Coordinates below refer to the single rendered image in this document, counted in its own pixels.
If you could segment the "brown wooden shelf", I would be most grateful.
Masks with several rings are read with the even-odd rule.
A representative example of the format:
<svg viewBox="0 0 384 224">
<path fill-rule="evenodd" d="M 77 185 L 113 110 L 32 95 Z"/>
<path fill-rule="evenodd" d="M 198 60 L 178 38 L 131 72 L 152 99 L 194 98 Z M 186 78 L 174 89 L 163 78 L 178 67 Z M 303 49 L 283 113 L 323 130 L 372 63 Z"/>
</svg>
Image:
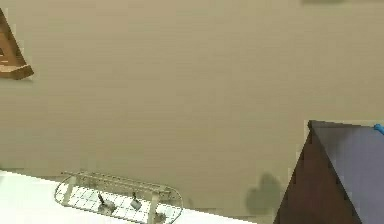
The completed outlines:
<svg viewBox="0 0 384 224">
<path fill-rule="evenodd" d="M 33 74 L 0 8 L 0 78 L 22 80 Z"/>
</svg>

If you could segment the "grey metal utensil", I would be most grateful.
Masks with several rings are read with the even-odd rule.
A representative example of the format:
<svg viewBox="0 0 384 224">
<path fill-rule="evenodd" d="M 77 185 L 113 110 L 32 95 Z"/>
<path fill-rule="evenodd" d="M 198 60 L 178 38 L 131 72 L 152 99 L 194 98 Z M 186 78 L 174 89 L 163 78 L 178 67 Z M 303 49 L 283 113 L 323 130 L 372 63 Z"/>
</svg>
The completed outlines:
<svg viewBox="0 0 384 224">
<path fill-rule="evenodd" d="M 141 204 L 141 202 L 137 199 L 137 196 L 136 196 L 136 193 L 135 193 L 135 192 L 132 193 L 132 201 L 130 202 L 130 205 L 131 205 L 131 207 L 132 207 L 134 210 L 136 210 L 136 211 L 138 211 L 138 210 L 142 207 L 142 204 Z"/>
<path fill-rule="evenodd" d="M 112 201 L 104 199 L 101 194 L 98 194 L 98 199 L 100 201 L 100 205 L 98 206 L 99 213 L 111 215 L 117 209 Z"/>
</svg>

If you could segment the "dark brown cabinet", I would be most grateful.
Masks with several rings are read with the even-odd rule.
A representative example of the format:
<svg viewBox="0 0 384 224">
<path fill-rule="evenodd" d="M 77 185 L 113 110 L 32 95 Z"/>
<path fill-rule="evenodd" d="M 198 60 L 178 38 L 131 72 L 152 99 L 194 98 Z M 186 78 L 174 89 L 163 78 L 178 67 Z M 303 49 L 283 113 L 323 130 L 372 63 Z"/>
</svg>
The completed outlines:
<svg viewBox="0 0 384 224">
<path fill-rule="evenodd" d="M 384 135 L 373 126 L 310 120 L 273 224 L 384 224 Z"/>
</svg>

